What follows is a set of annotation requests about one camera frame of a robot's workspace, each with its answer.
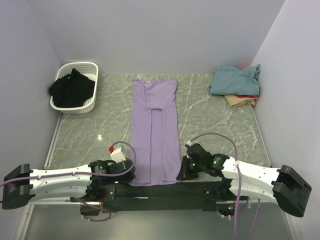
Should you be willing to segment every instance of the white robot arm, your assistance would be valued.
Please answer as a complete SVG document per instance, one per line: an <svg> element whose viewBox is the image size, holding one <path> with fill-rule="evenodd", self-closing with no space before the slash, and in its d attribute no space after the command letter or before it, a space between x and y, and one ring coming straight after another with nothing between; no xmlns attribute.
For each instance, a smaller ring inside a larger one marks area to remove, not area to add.
<svg viewBox="0 0 320 240"><path fill-rule="evenodd" d="M312 188L289 166L271 168L242 161L236 162L233 157L227 155L211 155L200 144L195 143L188 146L187 156L183 157L177 180L195 179L199 172L221 177L221 183L207 183L208 185L219 185L212 191L211 200L217 202L234 200L239 188L239 173L236 164L238 164L242 177L241 196L275 203L285 212L296 217L303 217ZM15 181L4 186L2 208L15 209L23 207L29 202L58 197L84 198L86 201L96 201L105 186L115 182L129 183L135 177L135 169L132 168L132 171L126 174L121 173L127 171L132 165L133 162L125 158L121 147L111 153L111 160L97 160L74 168L30 170L28 164L22 164L4 178L4 181L11 181L27 176L26 180ZM109 174L109 177L96 176L99 174ZM186 190L186 185L180 183L175 185L178 192L180 191L179 186L184 191ZM168 189L163 186L155 186L155 188L161 193L163 191L164 196L168 195ZM139 189L140 193L152 197L153 189L150 186L127 188L130 192L128 196L133 195L132 191L139 192Z"/></svg>

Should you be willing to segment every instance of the table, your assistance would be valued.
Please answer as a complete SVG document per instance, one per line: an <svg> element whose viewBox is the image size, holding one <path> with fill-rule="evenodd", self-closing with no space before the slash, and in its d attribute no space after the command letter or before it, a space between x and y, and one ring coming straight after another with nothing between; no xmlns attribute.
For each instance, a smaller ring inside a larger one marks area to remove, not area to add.
<svg viewBox="0 0 320 240"><path fill-rule="evenodd" d="M252 106L231 108L224 96L210 95L208 85L213 74L107 74L98 78L91 112L61 115L45 169L73 168L110 159L108 149L112 143L130 140L134 78L178 80L176 106L182 156L188 140L213 131L234 139L240 161L270 167ZM204 136L195 142L212 154L234 156L233 146L222 137ZM203 173L195 181L216 178Z"/></svg>

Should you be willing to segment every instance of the folded teal towel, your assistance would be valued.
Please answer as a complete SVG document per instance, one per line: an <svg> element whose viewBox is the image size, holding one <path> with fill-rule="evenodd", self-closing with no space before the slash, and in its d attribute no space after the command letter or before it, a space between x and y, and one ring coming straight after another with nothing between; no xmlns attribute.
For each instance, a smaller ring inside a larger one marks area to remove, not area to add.
<svg viewBox="0 0 320 240"><path fill-rule="evenodd" d="M259 95L260 64L240 70L234 66L220 66L216 69L209 86L212 95Z"/></svg>

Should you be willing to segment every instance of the purple garment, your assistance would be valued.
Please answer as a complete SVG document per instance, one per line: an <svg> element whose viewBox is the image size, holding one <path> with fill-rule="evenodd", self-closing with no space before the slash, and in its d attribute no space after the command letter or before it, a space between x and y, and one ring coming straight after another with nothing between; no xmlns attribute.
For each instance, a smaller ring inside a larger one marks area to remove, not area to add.
<svg viewBox="0 0 320 240"><path fill-rule="evenodd" d="M175 99L177 85L177 80L133 80L130 144L137 159L132 186L178 182L181 158Z"/></svg>

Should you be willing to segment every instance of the plastic basket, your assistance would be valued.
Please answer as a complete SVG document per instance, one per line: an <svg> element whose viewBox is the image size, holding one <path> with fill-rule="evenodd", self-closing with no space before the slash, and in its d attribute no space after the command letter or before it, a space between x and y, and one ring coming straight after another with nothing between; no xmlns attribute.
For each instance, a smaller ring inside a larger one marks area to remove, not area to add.
<svg viewBox="0 0 320 240"><path fill-rule="evenodd" d="M79 73L82 75L85 75L89 79L95 82L94 90L93 90L93 96L89 99L87 99L83 106L79 107L70 107L70 108L64 108L64 107L57 107L54 104L53 97L50 98L50 105L55 110L61 111L64 114L85 114L90 112L92 109L94 109L95 102L96 102L96 95L97 95L97 84L98 84L98 66L93 62L72 62L68 63L66 65L63 65L57 75L56 79L62 78L67 74L71 74L72 69L76 69Z"/></svg>

